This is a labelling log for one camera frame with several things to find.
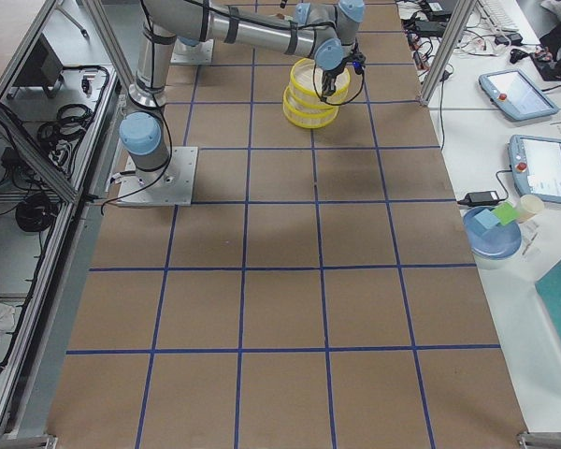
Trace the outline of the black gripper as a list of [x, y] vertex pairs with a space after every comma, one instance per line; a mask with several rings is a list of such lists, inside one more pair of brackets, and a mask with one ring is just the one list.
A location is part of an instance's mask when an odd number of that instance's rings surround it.
[[333, 96], [336, 92], [336, 80], [339, 75], [341, 75], [347, 64], [347, 59], [343, 58], [341, 62], [334, 68], [329, 70], [324, 70], [322, 75], [322, 93], [321, 97], [327, 99]]

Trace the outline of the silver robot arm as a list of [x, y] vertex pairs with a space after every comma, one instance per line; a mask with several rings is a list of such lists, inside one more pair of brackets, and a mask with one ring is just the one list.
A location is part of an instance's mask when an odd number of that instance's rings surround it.
[[187, 119], [215, 138], [235, 135], [253, 123], [257, 108], [246, 84], [256, 77], [259, 53], [273, 68], [293, 59], [287, 87], [279, 92], [285, 119], [303, 129], [331, 124], [353, 101], [351, 74], [363, 76], [365, 58], [357, 33], [361, 1], [333, 5], [300, 3], [289, 16], [256, 13], [211, 1], [145, 1], [141, 50], [128, 87], [128, 113], [120, 140], [134, 164], [130, 197], [141, 204], [187, 204], [192, 200], [199, 160], [195, 147], [178, 147], [165, 116], [166, 89], [174, 57], [203, 65], [217, 94], [194, 85]]

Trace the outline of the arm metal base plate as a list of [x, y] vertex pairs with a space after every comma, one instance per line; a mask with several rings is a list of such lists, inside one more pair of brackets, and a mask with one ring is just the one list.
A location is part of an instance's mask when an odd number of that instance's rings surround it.
[[210, 65], [214, 50], [214, 40], [206, 42], [183, 39], [180, 36], [174, 45], [170, 64], [172, 65]]
[[174, 146], [171, 155], [166, 170], [152, 173], [136, 170], [132, 157], [128, 156], [125, 170], [133, 174], [122, 178], [115, 204], [124, 207], [190, 206], [198, 148]]

